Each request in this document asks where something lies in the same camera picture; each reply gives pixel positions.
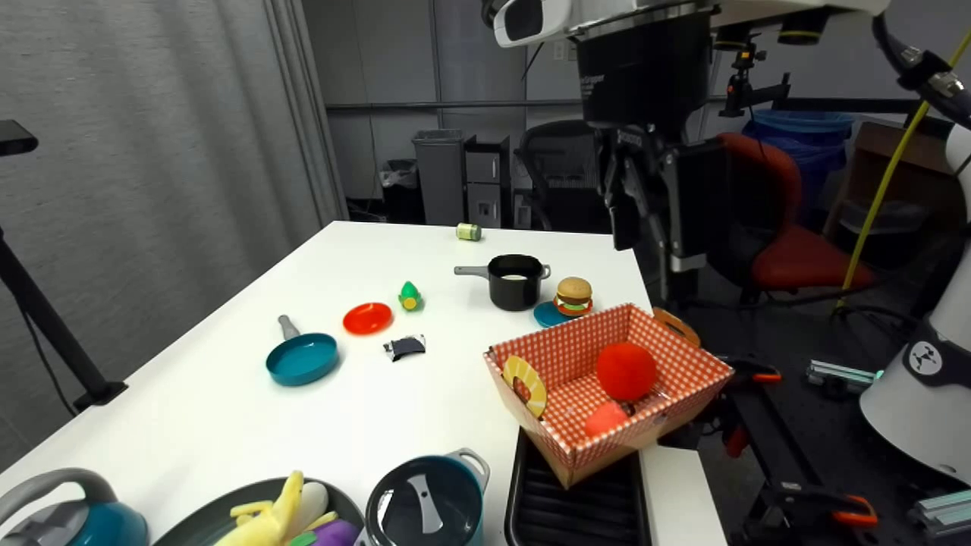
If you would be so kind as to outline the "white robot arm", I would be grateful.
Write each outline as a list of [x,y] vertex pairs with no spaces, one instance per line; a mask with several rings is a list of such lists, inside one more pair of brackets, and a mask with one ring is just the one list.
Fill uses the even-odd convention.
[[[872,23],[875,39],[898,86],[916,91],[952,122],[946,166],[971,209],[971,94],[934,52],[902,42],[885,15]],[[971,484],[971,237],[960,237],[960,263],[939,304],[860,395],[860,413],[877,437],[916,465]]]

